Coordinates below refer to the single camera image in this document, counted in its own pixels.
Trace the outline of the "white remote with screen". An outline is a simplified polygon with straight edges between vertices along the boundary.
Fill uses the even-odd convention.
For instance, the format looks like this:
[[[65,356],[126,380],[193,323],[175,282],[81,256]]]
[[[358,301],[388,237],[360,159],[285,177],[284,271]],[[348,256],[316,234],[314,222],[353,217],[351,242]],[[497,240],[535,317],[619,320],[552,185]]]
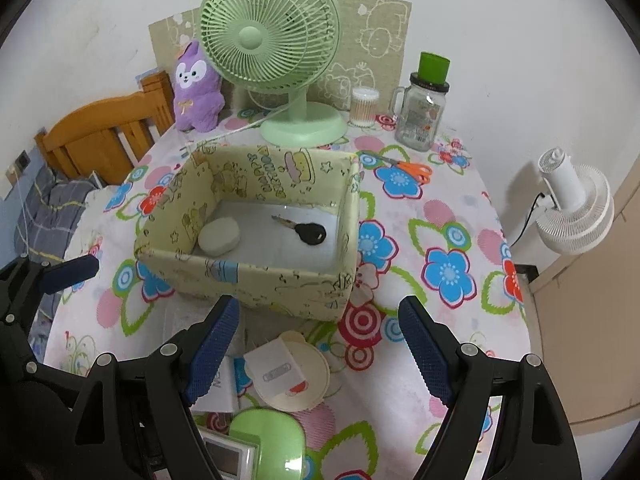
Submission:
[[[221,478],[234,480],[256,479],[258,446],[213,430],[198,428],[209,456]]]

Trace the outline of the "green rounded case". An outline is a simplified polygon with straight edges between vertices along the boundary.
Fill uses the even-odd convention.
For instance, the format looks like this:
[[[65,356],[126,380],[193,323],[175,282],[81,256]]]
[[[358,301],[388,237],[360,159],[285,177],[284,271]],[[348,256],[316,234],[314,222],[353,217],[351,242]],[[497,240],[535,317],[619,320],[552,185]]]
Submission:
[[[291,415],[269,408],[249,408],[232,419],[229,436],[256,448],[254,479],[301,479],[306,438]]]

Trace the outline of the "small white Mingyi charger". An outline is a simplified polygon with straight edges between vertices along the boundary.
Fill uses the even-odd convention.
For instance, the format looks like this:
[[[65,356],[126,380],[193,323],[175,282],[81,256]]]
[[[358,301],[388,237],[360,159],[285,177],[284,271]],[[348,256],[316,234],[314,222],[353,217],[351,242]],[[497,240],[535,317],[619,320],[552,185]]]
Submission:
[[[246,374],[265,399],[280,394],[296,396],[307,387],[306,377],[281,338],[244,354]]]

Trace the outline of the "white round soap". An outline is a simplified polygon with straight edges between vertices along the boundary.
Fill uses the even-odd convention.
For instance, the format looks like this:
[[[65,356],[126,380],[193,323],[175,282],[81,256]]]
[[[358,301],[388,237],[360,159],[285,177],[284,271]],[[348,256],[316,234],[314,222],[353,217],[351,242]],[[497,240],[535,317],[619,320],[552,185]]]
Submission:
[[[211,257],[231,252],[239,245],[241,232],[238,222],[231,217],[208,222],[198,233],[198,247]]]

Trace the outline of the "floral tablecloth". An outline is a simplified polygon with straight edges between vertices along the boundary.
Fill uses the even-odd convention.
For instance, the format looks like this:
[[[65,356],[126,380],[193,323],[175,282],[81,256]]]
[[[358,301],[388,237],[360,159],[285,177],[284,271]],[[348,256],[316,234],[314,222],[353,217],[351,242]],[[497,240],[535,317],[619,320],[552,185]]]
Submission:
[[[206,133],[170,129],[100,209],[83,214],[70,256],[95,255],[99,272],[63,292],[44,360],[85,375],[99,356],[147,356],[179,330],[201,321],[217,298],[178,292],[134,255],[134,243],[172,178],[201,146],[273,145],[265,118],[233,114]],[[359,159],[356,281],[336,322],[251,308],[238,299],[241,324],[231,350],[239,409],[269,408],[245,371],[243,356],[288,330],[320,350],[330,368],[323,401],[286,413],[302,426],[302,479],[410,479],[444,426],[446,406],[428,391],[398,321],[398,306],[416,296],[431,318],[480,358],[519,360],[529,338],[510,246],[469,154],[457,139],[419,153],[398,144],[392,121],[371,133],[351,128],[307,150]],[[362,151],[424,164],[431,182]],[[227,434],[231,422],[226,428]]]

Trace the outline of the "yellow cartoon fabric storage box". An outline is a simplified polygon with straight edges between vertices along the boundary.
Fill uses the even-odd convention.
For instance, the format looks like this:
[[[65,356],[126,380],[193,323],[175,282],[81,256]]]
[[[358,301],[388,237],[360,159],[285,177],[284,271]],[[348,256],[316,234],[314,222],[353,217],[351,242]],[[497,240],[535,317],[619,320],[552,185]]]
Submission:
[[[251,308],[336,322],[356,281],[360,165],[356,155],[269,145],[201,146],[160,196],[134,255],[178,292],[231,295]],[[326,228],[318,246],[274,221]],[[218,218],[240,227],[239,245],[218,257],[198,233]]]

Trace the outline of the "wooden chair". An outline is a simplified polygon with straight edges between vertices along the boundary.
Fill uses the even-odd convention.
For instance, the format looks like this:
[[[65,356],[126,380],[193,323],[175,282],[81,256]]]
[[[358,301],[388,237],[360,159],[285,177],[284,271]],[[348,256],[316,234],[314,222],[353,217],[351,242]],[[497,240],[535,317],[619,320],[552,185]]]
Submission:
[[[175,122],[174,90],[169,76],[146,76],[129,96],[94,101],[74,110],[49,131],[35,135],[46,164],[65,177],[97,174],[109,185],[121,184],[154,145],[152,129],[162,136]]]

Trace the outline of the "black car key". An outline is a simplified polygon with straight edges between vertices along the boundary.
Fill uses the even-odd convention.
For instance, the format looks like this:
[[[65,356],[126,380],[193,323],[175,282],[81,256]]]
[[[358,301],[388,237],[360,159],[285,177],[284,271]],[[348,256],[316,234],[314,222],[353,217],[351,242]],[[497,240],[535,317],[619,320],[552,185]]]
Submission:
[[[274,221],[293,230],[299,239],[309,246],[318,246],[326,240],[326,228],[314,222],[295,222],[280,216],[272,216]]]

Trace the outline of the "white floor fan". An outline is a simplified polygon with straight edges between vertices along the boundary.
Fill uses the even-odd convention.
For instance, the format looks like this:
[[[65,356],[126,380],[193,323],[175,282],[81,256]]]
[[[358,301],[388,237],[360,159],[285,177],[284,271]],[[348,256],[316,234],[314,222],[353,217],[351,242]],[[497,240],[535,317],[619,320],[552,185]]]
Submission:
[[[614,222],[615,205],[608,179],[598,168],[576,165],[562,148],[538,158],[544,192],[538,193],[525,217],[522,233],[532,226],[548,249],[579,256],[598,246]]]

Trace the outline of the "purple plush toy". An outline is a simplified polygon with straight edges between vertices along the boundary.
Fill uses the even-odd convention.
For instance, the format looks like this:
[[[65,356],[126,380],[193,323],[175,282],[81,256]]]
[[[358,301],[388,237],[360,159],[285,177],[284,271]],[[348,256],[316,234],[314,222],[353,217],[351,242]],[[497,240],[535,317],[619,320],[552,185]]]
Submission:
[[[224,109],[222,78],[207,61],[198,40],[192,40],[177,58],[174,71],[174,112],[180,131],[209,132]]]

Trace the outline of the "glass mason jar mug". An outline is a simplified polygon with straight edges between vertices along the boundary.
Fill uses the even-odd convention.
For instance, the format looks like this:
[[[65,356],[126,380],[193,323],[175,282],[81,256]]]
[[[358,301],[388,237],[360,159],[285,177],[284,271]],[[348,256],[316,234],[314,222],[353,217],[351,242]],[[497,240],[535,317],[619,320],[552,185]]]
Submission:
[[[408,87],[397,87],[390,98],[390,114],[395,117],[395,139],[407,148],[427,152],[432,148],[446,106],[449,84],[410,75]]]

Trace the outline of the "cotton swab container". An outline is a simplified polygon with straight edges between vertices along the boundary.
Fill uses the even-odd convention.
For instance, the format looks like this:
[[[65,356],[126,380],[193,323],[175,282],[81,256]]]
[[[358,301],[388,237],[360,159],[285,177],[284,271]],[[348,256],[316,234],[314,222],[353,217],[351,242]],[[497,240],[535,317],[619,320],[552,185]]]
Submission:
[[[369,128],[375,124],[380,92],[370,87],[352,88],[349,122],[357,127]]]

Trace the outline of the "green cup on jar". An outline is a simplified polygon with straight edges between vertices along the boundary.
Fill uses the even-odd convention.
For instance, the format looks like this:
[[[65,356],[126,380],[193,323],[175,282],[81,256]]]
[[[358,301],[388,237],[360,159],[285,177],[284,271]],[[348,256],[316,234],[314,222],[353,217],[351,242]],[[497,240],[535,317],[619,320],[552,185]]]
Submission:
[[[418,77],[429,84],[444,84],[447,81],[449,67],[449,58],[431,52],[422,52]]]

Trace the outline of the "green desk fan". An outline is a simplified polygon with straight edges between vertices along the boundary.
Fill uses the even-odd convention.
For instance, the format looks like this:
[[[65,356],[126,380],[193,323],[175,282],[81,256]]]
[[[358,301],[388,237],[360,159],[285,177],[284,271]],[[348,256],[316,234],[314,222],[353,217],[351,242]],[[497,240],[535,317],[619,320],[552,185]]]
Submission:
[[[346,133],[339,110],[307,100],[341,39],[335,0],[203,0],[198,38],[225,80],[248,92],[288,97],[260,125],[265,141],[314,148]]]

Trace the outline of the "orange handled scissors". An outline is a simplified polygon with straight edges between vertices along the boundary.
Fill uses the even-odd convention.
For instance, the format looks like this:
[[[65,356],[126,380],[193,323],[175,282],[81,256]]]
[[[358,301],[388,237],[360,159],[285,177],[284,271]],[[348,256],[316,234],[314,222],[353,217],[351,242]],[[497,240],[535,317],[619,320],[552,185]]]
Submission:
[[[416,182],[419,184],[427,184],[431,182],[431,175],[433,170],[429,166],[424,164],[417,164],[416,162],[404,162],[403,160],[397,160],[386,157],[384,155],[373,153],[370,151],[362,151],[362,154],[370,155],[376,160],[381,162],[387,162],[392,166],[396,166],[398,169],[405,171],[406,174],[410,174]]]

